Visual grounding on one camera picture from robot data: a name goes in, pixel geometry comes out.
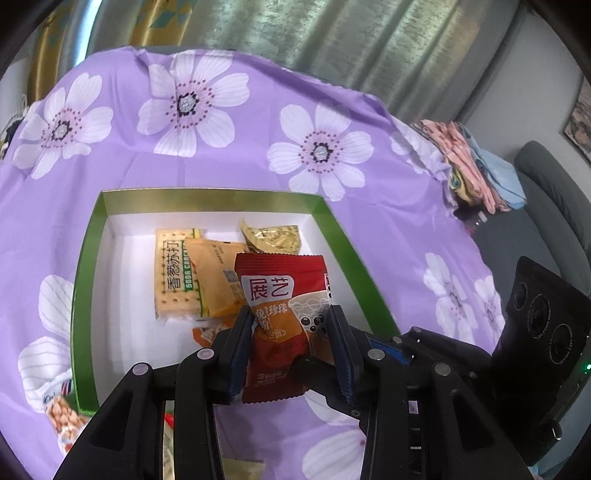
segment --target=wall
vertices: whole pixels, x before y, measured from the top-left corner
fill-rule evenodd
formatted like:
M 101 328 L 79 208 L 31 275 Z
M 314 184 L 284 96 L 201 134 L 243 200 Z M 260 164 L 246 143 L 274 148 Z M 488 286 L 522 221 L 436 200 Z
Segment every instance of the wall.
M 529 140 L 537 140 L 591 199 L 591 166 L 562 134 L 581 81 L 562 41 L 544 20 L 528 13 L 466 126 L 481 147 L 507 160 Z

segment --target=orange snack package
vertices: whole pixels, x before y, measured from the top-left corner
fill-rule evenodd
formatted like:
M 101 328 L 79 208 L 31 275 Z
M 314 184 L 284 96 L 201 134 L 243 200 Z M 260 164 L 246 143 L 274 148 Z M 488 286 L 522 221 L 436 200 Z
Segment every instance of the orange snack package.
M 234 326 L 236 315 L 228 315 L 220 319 L 214 319 L 212 325 L 199 326 L 193 329 L 193 339 L 202 347 L 211 347 L 216 335 Z
M 209 316 L 235 317 L 246 301 L 233 270 L 234 262 L 237 253 L 248 252 L 248 246 L 204 238 L 187 238 L 184 244 L 203 290 Z

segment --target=folded clothes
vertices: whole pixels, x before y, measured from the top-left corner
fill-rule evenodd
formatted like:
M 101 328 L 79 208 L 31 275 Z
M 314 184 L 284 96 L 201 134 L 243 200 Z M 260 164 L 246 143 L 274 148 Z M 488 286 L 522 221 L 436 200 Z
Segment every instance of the folded clothes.
M 467 201 L 469 205 L 482 202 L 486 210 L 491 214 L 495 213 L 497 208 L 508 210 L 501 198 L 493 193 L 490 185 L 478 169 L 472 158 L 470 147 L 458 131 L 455 123 L 452 122 L 446 125 L 442 122 L 421 120 L 419 123 L 413 124 L 413 127 L 427 135 L 437 145 L 445 160 L 456 168 L 456 177 L 459 173 L 463 178 L 465 191 L 455 189 L 454 184 L 450 183 L 450 186 L 460 198 Z
M 472 158 L 478 166 L 482 166 L 485 170 L 487 179 L 500 197 L 513 210 L 522 208 L 526 203 L 526 198 L 515 167 L 494 153 L 481 149 L 464 125 L 457 124 L 457 127 L 470 147 Z

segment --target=pink cloth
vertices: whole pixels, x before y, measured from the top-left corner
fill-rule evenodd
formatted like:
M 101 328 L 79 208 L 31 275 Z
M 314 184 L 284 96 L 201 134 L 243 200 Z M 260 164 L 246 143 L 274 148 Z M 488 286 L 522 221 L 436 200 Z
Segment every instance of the pink cloth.
M 470 153 L 470 147 L 457 129 L 456 124 L 451 122 L 446 125 L 431 120 L 421 120 L 420 124 L 423 131 L 439 147 L 441 153 L 445 155 L 446 160 L 455 165 L 460 171 L 467 183 L 469 193 L 473 194 L 475 198 L 481 199 L 489 213 L 495 213 L 498 203 L 502 200 L 498 194 L 495 197 L 496 192 L 493 192 L 493 189 L 489 187 L 486 179 L 478 170 Z

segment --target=red snack package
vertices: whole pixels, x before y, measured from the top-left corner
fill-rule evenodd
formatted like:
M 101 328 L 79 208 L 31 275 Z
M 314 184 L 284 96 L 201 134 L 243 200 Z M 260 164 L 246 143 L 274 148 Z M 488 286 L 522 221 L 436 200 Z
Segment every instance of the red snack package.
M 312 353 L 332 361 L 324 325 L 331 303 L 324 258 L 238 254 L 234 270 L 258 320 L 242 401 L 302 395 L 307 388 L 288 376 L 296 357 Z

